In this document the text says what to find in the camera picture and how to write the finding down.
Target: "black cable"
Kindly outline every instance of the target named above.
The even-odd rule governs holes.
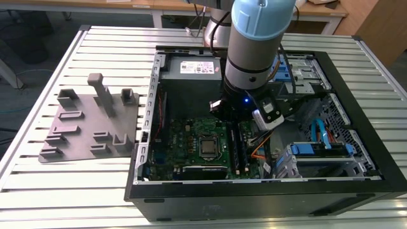
[[[198,15],[197,15],[197,7],[196,7],[196,4],[193,4],[193,7],[194,7],[196,16],[198,17]]]
[[[202,30],[204,14],[205,14],[205,10],[202,10],[202,17],[201,17],[201,22],[198,23],[198,30],[197,30],[196,37],[198,37],[198,34],[200,34],[201,30]]]
[[[188,24],[188,28],[189,28],[189,26],[192,25],[192,23],[196,21],[196,19],[198,18],[198,16],[202,14],[202,12],[204,12],[204,10],[201,10],[201,12],[194,16],[194,18],[193,18],[193,20],[189,22],[189,24]]]
[[[1,142],[3,142],[3,141],[9,141],[9,140],[13,140],[13,137],[9,137],[9,138],[5,138],[5,139],[1,139],[1,140],[0,140],[0,143],[1,143]]]
[[[0,127],[0,131],[17,133],[18,130]]]
[[[249,141],[249,144],[254,144],[260,139],[268,137],[270,130],[264,131],[254,139]]]
[[[210,53],[213,53],[213,39],[214,39],[214,33],[216,33],[216,30],[217,30],[217,27],[220,26],[220,24],[222,23],[222,21],[225,20],[225,18],[228,17],[230,12],[226,12],[224,14],[224,16],[221,17],[220,21],[217,22],[213,30],[212,30],[212,33],[210,33],[210,45],[209,45],[209,48],[210,48]]]
[[[202,23],[204,23],[204,14],[205,14],[205,7],[202,8],[202,16],[201,16],[201,22],[198,23],[198,30],[197,30],[197,33],[196,33],[196,36],[192,34],[190,30],[188,31],[188,34],[197,38],[198,37],[198,34],[201,33],[201,30],[202,30]]]
[[[297,20],[296,20],[296,23],[294,23],[294,26],[297,26],[298,25],[298,8],[297,8],[296,5],[293,5],[293,6],[294,6],[294,9],[297,10]]]
[[[289,117],[290,115],[293,115],[298,109],[300,106],[302,105],[304,102],[306,102],[309,99],[317,99],[317,98],[324,98],[328,95],[326,92],[317,92],[314,94],[310,95],[305,95],[302,96],[298,100],[293,101],[290,104],[290,110],[282,115],[284,118]]]
[[[1,142],[1,143],[0,143],[0,146],[7,144],[7,143],[10,143],[10,142],[11,142],[11,140],[9,140],[9,141],[6,141],[6,142]]]
[[[290,65],[289,65],[288,58],[286,58],[286,53],[285,53],[285,50],[284,50],[284,47],[281,44],[280,44],[280,50],[282,53],[282,58],[284,58],[285,66],[286,66],[288,73],[289,73],[290,86],[292,86],[292,101],[293,101],[294,97],[296,97],[296,93],[297,93],[297,88],[296,88],[294,78],[293,78],[293,74],[292,74],[292,70],[290,70]]]

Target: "aluminum profile table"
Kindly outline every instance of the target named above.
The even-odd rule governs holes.
[[[139,97],[138,123],[155,45],[200,46],[182,30],[91,26],[78,31],[0,162],[0,228],[405,228],[407,195],[334,217],[149,223],[122,201],[129,158],[39,164],[37,156],[57,109],[55,94],[94,94],[86,75],[102,73],[117,93]],[[324,51],[407,174],[407,94],[362,42],[346,36],[286,34],[288,50]]]

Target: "motherboard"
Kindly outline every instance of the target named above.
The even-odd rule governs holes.
[[[242,140],[253,137],[250,122],[240,123]],[[210,118],[172,119],[169,138],[161,151],[153,152],[150,178],[153,180],[249,179],[258,178],[256,164],[246,163],[240,173],[230,167],[234,160],[226,123]]]

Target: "wire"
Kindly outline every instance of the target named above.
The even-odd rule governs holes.
[[[6,141],[6,142],[9,142],[10,140],[13,140],[13,137],[9,137],[9,138],[5,138],[5,139],[1,139],[1,140],[0,140],[0,143],[2,143],[2,142],[5,142],[5,141]]]
[[[224,16],[221,17],[220,21],[216,23],[216,26],[212,30],[212,33],[210,33],[210,44],[209,44],[209,48],[210,48],[210,53],[213,53],[213,39],[214,39],[214,33],[216,33],[216,30],[217,30],[217,27],[220,26],[220,24],[222,23],[222,21],[225,20],[225,18],[228,17],[230,12],[226,12],[224,14]]]
[[[293,101],[294,97],[296,97],[296,93],[297,93],[297,88],[296,88],[296,82],[294,82],[294,78],[293,78],[293,74],[292,74],[292,70],[290,70],[290,65],[289,65],[288,58],[286,58],[286,53],[285,53],[285,50],[284,50],[284,47],[282,47],[281,44],[280,44],[280,50],[281,50],[281,53],[282,53],[282,58],[284,58],[284,61],[285,61],[285,66],[286,66],[288,73],[289,73],[289,78],[290,78],[292,101]]]
[[[198,17],[198,15],[194,17],[194,19],[193,19],[192,22],[189,23],[189,26],[185,27],[186,33],[188,33],[192,37],[194,37],[194,38],[198,37],[198,34],[201,33],[201,30],[202,30],[204,14],[205,14],[205,7],[202,8],[201,21],[200,21],[200,23],[198,23],[198,30],[197,30],[196,36],[192,34],[192,31],[190,31],[190,29],[189,29],[189,26],[190,26],[190,24],[194,22],[194,20],[196,20],[196,18]]]
[[[159,125],[158,125],[158,129],[157,132],[154,133],[153,139],[150,142],[154,141],[154,139],[158,136],[159,130],[161,130],[161,123],[162,123],[162,111],[161,111],[161,93],[158,92],[158,113],[159,113]]]
[[[17,73],[15,75],[21,75],[21,74],[29,73],[29,72],[39,72],[39,71],[45,71],[45,72],[53,73],[53,71],[49,70],[49,69],[30,69],[30,70],[26,70],[26,71],[22,71],[22,72],[19,72],[19,73]]]
[[[250,154],[250,157],[252,157],[252,158],[261,158],[261,159],[265,159],[264,156],[256,155],[256,152],[257,152],[257,150],[261,148],[261,146],[264,145],[264,143],[268,141],[270,135],[272,135],[272,131],[270,131],[269,135],[266,136],[266,138],[265,138],[265,139],[262,140],[262,142],[260,143],[260,145],[256,147],[254,151],[252,152],[252,154]]]
[[[337,142],[336,139],[334,139],[334,137],[333,137],[333,135],[332,135],[332,133],[330,133],[330,131],[329,131],[329,129],[328,129],[326,127],[325,127],[325,131],[326,131],[326,133],[328,133],[329,141],[330,141],[330,142]]]
[[[21,75],[23,73],[35,72],[35,71],[46,71],[46,72],[51,72],[53,73],[53,71],[49,70],[49,69],[30,69],[30,70],[19,72],[19,73],[14,73],[14,75]],[[18,91],[23,90],[23,85],[21,87],[18,87],[18,78],[17,77],[14,78],[14,85],[15,85]]]
[[[269,81],[269,80],[272,80],[274,78],[274,75],[278,72],[280,63],[281,63],[281,57],[280,57],[280,54],[277,52],[277,63],[274,64],[272,73],[269,74],[266,81]]]
[[[294,9],[297,10],[297,20],[294,22],[294,26],[297,27],[297,25],[298,25],[298,7],[296,5],[293,5],[293,6],[294,6]]]
[[[280,67],[280,60],[277,60],[277,63],[274,64],[273,70],[266,78],[266,81],[273,79],[274,75],[277,74],[278,67]]]
[[[196,8],[196,4],[193,4],[193,7],[194,7],[194,13],[196,13],[196,16],[198,17],[200,14],[197,14],[197,8]]]
[[[258,135],[254,139],[252,139],[249,141],[249,144],[254,144],[261,138],[264,138],[266,135],[269,135],[269,133],[270,133],[270,130],[264,131],[261,135]]]
[[[9,140],[9,141],[6,141],[6,142],[1,142],[0,145],[5,145],[5,144],[10,143],[11,141],[13,141],[13,140]]]
[[[305,95],[305,96],[300,97],[298,100],[292,102],[290,110],[284,114],[284,118],[286,118],[290,115],[293,115],[298,111],[301,104],[304,102],[306,102],[309,99],[324,98],[325,96],[326,96],[326,92],[317,92],[314,94]]]
[[[29,107],[23,107],[21,109],[15,109],[15,110],[10,110],[10,111],[0,111],[0,114],[7,114],[7,113],[14,113],[14,112],[18,112],[18,111],[23,111],[26,109],[31,108],[31,106]]]

